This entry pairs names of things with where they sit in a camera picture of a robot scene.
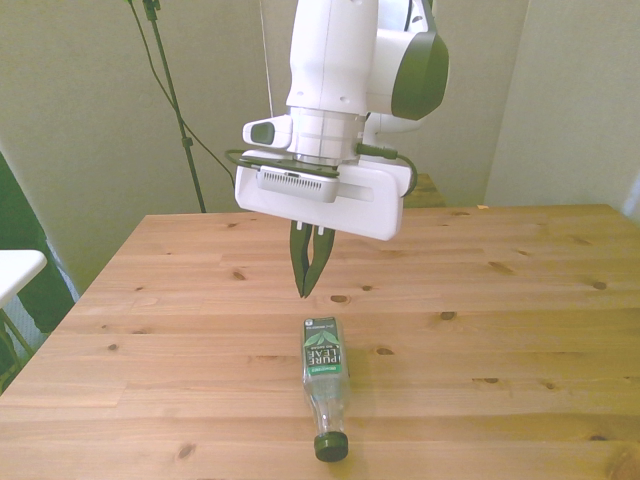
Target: wood grain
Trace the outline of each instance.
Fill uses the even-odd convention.
[[[144,219],[0,397],[3,479],[640,478],[640,231],[606,206],[405,211],[338,233]],[[313,455],[306,317],[344,324],[351,451]]]

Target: bottle cap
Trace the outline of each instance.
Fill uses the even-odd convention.
[[[339,462],[349,453],[349,439],[342,432],[327,432],[313,441],[316,458],[323,462]]]

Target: beige wall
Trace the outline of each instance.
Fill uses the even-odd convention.
[[[269,115],[259,0],[161,3],[185,119],[214,152],[241,148],[242,125]],[[0,58],[0,148],[81,290],[145,214],[198,211],[126,2],[0,0]],[[236,209],[226,174],[194,153],[209,210]]]
[[[640,222],[640,3],[531,0],[486,202]]]
[[[438,29],[451,56],[440,108],[419,131],[383,141],[431,174],[449,205],[484,198],[528,0],[438,0]],[[285,112],[296,0],[262,0],[276,115]]]

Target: plastic bottle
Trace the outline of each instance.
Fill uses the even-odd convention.
[[[334,317],[309,318],[302,327],[302,383],[315,416],[318,460],[337,462],[349,453],[344,410],[349,370],[342,326]]]

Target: bottle label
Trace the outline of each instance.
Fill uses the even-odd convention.
[[[305,320],[304,355],[309,375],[342,371],[342,352],[335,318]]]

